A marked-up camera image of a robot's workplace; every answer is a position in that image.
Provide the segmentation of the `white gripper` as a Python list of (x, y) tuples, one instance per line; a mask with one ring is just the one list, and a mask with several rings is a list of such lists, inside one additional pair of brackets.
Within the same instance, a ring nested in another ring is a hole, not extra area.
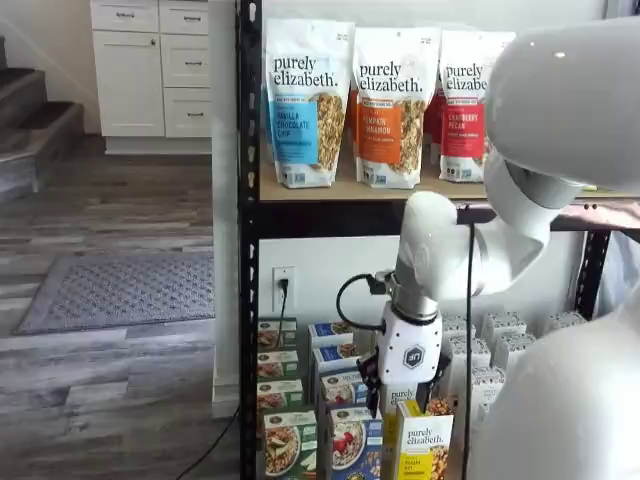
[(356, 362), (367, 388), (366, 407), (376, 418), (381, 385), (411, 383), (418, 384), (416, 401), (425, 413), (434, 388), (449, 366), (449, 358), (441, 353), (442, 315), (436, 312), (426, 321), (408, 322), (387, 302), (382, 320), (385, 330), (377, 335), (378, 349)]

